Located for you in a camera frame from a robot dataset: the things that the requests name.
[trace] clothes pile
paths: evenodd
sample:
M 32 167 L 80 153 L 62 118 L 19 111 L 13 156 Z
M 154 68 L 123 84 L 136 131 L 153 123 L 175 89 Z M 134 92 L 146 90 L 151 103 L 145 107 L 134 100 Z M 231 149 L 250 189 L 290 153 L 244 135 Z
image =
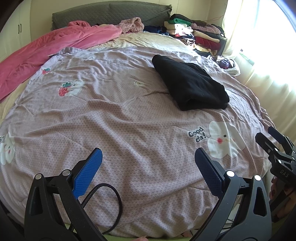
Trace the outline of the clothes pile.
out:
M 181 40 L 202 56 L 216 56 L 221 48 L 220 38 L 224 35 L 221 27 L 200 20 L 191 20 L 181 14 L 173 14 L 164 22 L 170 36 Z
M 224 56 L 208 56 L 207 58 L 216 62 L 221 69 L 224 69 L 231 76 L 240 75 L 239 66 L 233 59 Z
M 183 42 L 185 45 L 194 46 L 195 39 L 193 33 L 193 29 L 190 27 L 191 22 L 187 21 L 186 17 L 182 18 L 170 18 L 170 20 L 164 22 L 164 26 L 167 29 L 167 33 L 175 38 Z

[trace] pink blanket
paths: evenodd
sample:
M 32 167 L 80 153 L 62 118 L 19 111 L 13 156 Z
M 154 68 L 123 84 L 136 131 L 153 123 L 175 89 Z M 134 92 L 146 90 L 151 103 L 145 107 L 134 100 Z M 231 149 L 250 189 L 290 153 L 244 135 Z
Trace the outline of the pink blanket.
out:
M 126 34 L 129 31 L 132 33 L 139 33 L 144 29 L 144 24 L 139 17 L 122 20 L 119 26 L 122 28 L 123 34 Z
M 15 51 L 0 63 L 0 102 L 48 61 L 49 55 L 65 47 L 87 49 L 117 38 L 121 31 L 114 25 L 91 27 L 87 22 L 75 21 Z

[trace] beige blanket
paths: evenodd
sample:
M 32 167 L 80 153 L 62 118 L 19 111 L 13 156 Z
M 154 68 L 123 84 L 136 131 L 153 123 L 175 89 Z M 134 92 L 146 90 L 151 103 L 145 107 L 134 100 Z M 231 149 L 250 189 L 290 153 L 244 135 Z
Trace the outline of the beige blanket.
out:
M 229 106 L 180 111 L 153 68 L 155 54 L 202 66 L 225 86 Z M 23 221 L 36 173 L 58 175 L 99 147 L 103 164 L 90 189 L 109 183 L 124 205 L 112 234 L 175 237 L 199 228 L 217 202 L 195 150 L 203 147 L 240 176 L 263 176 L 269 161 L 255 135 L 268 135 L 269 125 L 254 94 L 204 57 L 148 47 L 66 48 L 31 78 L 0 127 L 0 193 Z M 116 197 L 100 190 L 86 212 L 104 231 L 116 219 Z

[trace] cartoon bear print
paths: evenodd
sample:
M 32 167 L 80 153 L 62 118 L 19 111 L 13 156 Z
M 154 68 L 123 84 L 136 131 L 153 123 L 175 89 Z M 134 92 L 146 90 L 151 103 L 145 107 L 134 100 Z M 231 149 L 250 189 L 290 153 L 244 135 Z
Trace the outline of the cartoon bear print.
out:
M 11 163 L 15 155 L 15 141 L 10 134 L 6 134 L 4 141 L 0 143 L 0 163 L 5 165 Z
M 210 137 L 208 138 L 207 146 L 212 157 L 221 159 L 228 154 L 233 158 L 238 155 L 239 150 L 243 150 L 246 147 L 242 136 L 229 122 L 211 121 L 209 133 Z
M 66 82 L 59 89 L 59 96 L 73 96 L 77 95 L 84 85 L 84 80 L 75 80 L 73 82 Z

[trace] white cabinet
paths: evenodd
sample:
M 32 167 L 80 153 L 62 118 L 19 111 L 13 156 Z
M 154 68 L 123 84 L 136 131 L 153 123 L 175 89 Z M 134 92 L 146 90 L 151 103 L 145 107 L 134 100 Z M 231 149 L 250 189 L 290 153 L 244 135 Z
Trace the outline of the white cabinet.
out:
M 0 32 L 0 61 L 31 42 L 31 0 L 24 0 Z

